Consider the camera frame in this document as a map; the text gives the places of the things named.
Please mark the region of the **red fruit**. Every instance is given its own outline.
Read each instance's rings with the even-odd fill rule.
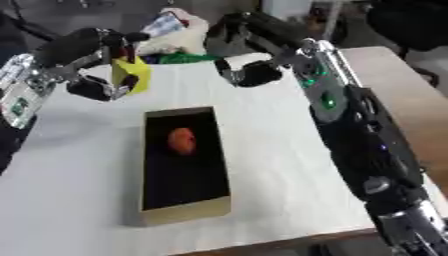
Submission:
[[[168,136],[168,145],[179,155],[191,155],[196,149],[196,138],[188,128],[174,129]]]

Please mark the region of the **white cloth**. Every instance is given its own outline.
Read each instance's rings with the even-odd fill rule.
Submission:
[[[175,13],[180,20],[188,21],[188,27],[139,43],[137,55],[174,53],[178,50],[191,54],[206,54],[204,40],[209,28],[208,22],[179,8],[165,8],[161,13],[168,11]]]
[[[211,62],[153,66],[152,75],[148,92],[110,103],[57,88],[0,178],[0,255],[157,256],[373,227],[334,167],[292,72],[251,89],[229,85]],[[125,225],[138,210],[143,113],[195,106],[216,111],[232,212]],[[447,216],[444,197],[426,184]]]

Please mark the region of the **yellow block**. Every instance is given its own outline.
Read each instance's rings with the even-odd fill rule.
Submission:
[[[127,58],[114,59],[112,61],[112,83],[119,86],[128,75],[138,76],[138,83],[127,95],[137,94],[148,90],[151,70],[149,65],[144,63],[138,56],[135,63],[127,62]]]

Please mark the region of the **cardboard box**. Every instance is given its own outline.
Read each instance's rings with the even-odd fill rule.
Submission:
[[[176,128],[196,139],[191,155],[168,145]],[[148,225],[222,216],[230,212],[227,169],[213,108],[175,109],[145,115],[141,212]]]

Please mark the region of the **robotic arm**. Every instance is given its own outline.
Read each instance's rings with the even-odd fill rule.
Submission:
[[[246,36],[248,46],[271,60],[231,70],[217,61],[234,86],[278,80],[292,68],[310,101],[310,114],[340,175],[365,208],[380,236],[396,254],[448,255],[445,221],[428,198],[422,168],[392,117],[327,41],[299,40],[288,24],[262,13],[225,16],[209,36],[227,28],[227,40]]]
[[[36,113],[60,84],[86,98],[109,101],[130,92],[138,77],[129,75],[120,85],[78,73],[82,68],[110,64],[126,57],[134,62],[133,43],[148,40],[142,33],[86,28],[45,44],[32,53],[12,57],[0,69],[0,174],[25,141]]]

